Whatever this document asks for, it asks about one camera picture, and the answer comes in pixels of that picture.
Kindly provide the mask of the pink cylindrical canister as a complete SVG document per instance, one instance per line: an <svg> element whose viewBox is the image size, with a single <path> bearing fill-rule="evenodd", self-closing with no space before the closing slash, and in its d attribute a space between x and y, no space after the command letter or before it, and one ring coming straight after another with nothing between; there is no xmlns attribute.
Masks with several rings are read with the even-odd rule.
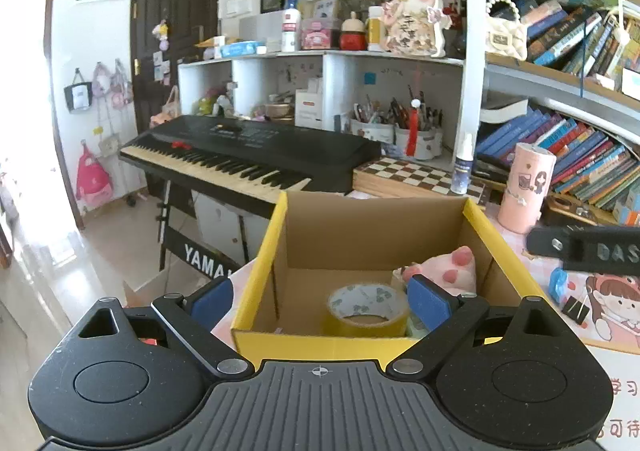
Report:
<svg viewBox="0 0 640 451"><path fill-rule="evenodd" d="M545 148L518 142L498 221L506 229L525 234L535 226L553 176L556 157Z"/></svg>

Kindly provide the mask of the white sanitizer bottle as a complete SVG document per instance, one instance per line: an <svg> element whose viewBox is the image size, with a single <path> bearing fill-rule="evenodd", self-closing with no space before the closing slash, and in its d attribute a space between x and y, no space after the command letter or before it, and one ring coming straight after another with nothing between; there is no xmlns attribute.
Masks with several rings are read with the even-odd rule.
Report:
<svg viewBox="0 0 640 451"><path fill-rule="evenodd" d="M282 21L282 52L291 53L300 49L300 24L302 14L298 10L297 0L286 0Z"/></svg>

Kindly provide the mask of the white pen holder cup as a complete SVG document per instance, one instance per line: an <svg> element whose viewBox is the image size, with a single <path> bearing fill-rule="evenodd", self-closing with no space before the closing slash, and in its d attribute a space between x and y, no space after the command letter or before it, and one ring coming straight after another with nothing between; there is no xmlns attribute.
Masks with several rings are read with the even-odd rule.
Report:
<svg viewBox="0 0 640 451"><path fill-rule="evenodd" d="M402 129L393 124L378 124L377 122L359 122L356 118L350 120L350 132L356 136L383 144L395 145L401 156L407 154L407 144L410 130ZM419 130L416 137L416 149L412 157L419 160L430 160L442 155L442 130L434 127Z"/></svg>

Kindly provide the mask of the pink plush pig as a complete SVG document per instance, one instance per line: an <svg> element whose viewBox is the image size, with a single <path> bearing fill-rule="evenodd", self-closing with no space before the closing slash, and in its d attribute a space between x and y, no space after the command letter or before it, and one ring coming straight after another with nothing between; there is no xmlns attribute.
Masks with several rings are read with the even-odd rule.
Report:
<svg viewBox="0 0 640 451"><path fill-rule="evenodd" d="M454 296L477 292L475 257L469 246L463 245L449 254L428 258L392 272L392 287L405 292L413 275L423 275Z"/></svg>

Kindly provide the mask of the dark wooden door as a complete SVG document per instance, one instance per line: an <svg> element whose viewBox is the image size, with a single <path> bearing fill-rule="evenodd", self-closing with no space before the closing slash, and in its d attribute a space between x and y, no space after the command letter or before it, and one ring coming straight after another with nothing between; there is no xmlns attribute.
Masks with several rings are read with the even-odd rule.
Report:
<svg viewBox="0 0 640 451"><path fill-rule="evenodd" d="M218 0L131 0L130 67L137 130L160 113L178 65L193 61L196 45L216 33Z"/></svg>

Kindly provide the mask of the white cubby shelf unit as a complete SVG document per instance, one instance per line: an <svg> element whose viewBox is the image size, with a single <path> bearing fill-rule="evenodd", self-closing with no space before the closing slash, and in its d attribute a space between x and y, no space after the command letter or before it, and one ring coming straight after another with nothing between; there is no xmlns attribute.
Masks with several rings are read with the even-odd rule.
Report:
<svg viewBox="0 0 640 451"><path fill-rule="evenodd" d="M354 105L378 104L383 110L397 101L425 99L441 111L442 153L428 163L448 169L460 115L463 62L456 59L411 58L388 52L308 50L209 60L178 67L181 112L194 114L198 100L224 90L241 116L258 112L272 96L289 93L294 110L309 125L346 131Z"/></svg>

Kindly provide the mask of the black electronic keyboard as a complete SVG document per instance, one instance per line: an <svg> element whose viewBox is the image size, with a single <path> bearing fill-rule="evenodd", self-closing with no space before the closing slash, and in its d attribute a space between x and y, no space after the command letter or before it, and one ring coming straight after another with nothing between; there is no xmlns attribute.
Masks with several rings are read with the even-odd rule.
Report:
<svg viewBox="0 0 640 451"><path fill-rule="evenodd" d="M381 156L351 134L237 118L179 116L119 150L148 174L269 218L283 192L347 194L355 169Z"/></svg>

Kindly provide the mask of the blue small clip toy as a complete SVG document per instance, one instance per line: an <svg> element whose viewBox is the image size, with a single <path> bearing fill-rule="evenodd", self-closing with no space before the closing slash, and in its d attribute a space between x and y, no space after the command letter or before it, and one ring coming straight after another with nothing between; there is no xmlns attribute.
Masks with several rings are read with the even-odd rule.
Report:
<svg viewBox="0 0 640 451"><path fill-rule="evenodd" d="M559 307L562 307L566 301L567 283L567 272L561 267L556 267L549 277L548 296Z"/></svg>

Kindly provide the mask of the pink cat ornament plaque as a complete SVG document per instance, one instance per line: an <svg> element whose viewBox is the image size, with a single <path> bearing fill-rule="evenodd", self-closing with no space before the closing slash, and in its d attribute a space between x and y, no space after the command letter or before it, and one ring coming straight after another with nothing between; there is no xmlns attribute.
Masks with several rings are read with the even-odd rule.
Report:
<svg viewBox="0 0 640 451"><path fill-rule="evenodd" d="M400 55L443 58L451 18L442 0L392 0L383 6L386 49Z"/></svg>

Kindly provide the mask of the red round jar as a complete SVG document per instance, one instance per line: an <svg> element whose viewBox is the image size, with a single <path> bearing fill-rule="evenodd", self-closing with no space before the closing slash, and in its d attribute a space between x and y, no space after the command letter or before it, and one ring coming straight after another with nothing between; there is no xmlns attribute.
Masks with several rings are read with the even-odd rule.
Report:
<svg viewBox="0 0 640 451"><path fill-rule="evenodd" d="M345 51L367 50L366 26L355 11L343 22L340 33L340 49Z"/></svg>

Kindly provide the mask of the wooden chess board box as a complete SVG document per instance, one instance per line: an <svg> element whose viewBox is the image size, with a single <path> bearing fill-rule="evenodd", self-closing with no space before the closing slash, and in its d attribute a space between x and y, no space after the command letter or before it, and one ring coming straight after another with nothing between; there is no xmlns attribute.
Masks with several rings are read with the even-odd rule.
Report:
<svg viewBox="0 0 640 451"><path fill-rule="evenodd" d="M405 160L382 157L359 166L352 173L352 189L377 197L448 196L451 191L447 171Z"/></svg>

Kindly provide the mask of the yellow tape roll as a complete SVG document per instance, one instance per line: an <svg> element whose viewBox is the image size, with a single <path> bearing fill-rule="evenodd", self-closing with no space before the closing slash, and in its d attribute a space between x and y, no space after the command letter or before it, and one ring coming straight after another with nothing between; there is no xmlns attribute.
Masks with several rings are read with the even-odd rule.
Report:
<svg viewBox="0 0 640 451"><path fill-rule="evenodd" d="M408 318L404 292L381 283L360 283L329 295L321 330L323 335L334 337L404 337Z"/></svg>

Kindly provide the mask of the lower row of books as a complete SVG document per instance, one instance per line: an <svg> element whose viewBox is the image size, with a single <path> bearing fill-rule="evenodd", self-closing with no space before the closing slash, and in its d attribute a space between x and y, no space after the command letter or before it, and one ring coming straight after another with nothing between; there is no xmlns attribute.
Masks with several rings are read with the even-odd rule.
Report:
<svg viewBox="0 0 640 451"><path fill-rule="evenodd" d="M473 174L506 185L518 142L556 157L551 193L610 212L616 224L639 226L639 149L589 122L529 107L500 126L482 128Z"/></svg>

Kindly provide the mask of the white quilted handbag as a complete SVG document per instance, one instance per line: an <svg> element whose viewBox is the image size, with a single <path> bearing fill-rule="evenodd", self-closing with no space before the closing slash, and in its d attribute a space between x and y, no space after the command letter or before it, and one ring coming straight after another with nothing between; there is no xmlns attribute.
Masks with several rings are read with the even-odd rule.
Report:
<svg viewBox="0 0 640 451"><path fill-rule="evenodd" d="M506 7L512 18L497 18L491 15L495 5ZM525 61L527 59L527 29L521 22L521 13L513 0L486 1L487 53L506 56L507 58Z"/></svg>

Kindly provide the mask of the black binder clip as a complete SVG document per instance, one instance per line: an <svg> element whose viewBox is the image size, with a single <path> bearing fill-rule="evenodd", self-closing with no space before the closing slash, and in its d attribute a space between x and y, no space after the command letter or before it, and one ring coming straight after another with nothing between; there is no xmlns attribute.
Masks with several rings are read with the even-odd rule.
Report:
<svg viewBox="0 0 640 451"><path fill-rule="evenodd" d="M587 315L589 315L590 307L585 304L583 301L580 301L574 296L570 296L565 301L564 306L562 307L561 312L568 319L575 322L580 327L585 323L585 319Z"/></svg>

